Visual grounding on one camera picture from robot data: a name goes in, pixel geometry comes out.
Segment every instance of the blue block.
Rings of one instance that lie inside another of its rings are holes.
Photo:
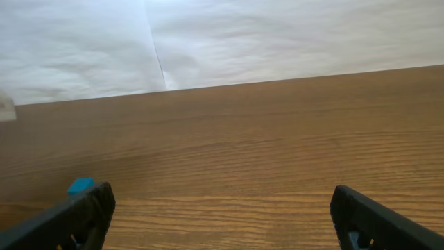
[[[77,178],[69,187],[68,195],[73,196],[94,185],[93,178]]]

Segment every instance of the black object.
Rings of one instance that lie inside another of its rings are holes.
[[[109,183],[97,183],[0,233],[0,250],[102,249],[116,206]]]
[[[444,249],[444,237],[339,185],[330,204],[343,250]]]

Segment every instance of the white paper backdrop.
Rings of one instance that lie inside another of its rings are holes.
[[[27,104],[443,64],[442,13],[442,0],[3,0],[0,89]]]
[[[16,104],[166,90],[142,0],[1,0],[0,89]]]
[[[444,63],[442,0],[151,0],[169,89]]]

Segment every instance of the brown wooden surface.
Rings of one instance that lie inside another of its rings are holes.
[[[112,184],[106,249],[338,249],[341,183],[444,233],[444,66],[17,107],[4,229]]]

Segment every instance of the tabletop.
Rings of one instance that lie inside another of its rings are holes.
[[[108,181],[104,249],[339,249],[348,185],[444,234],[444,65],[17,106],[0,230]]]

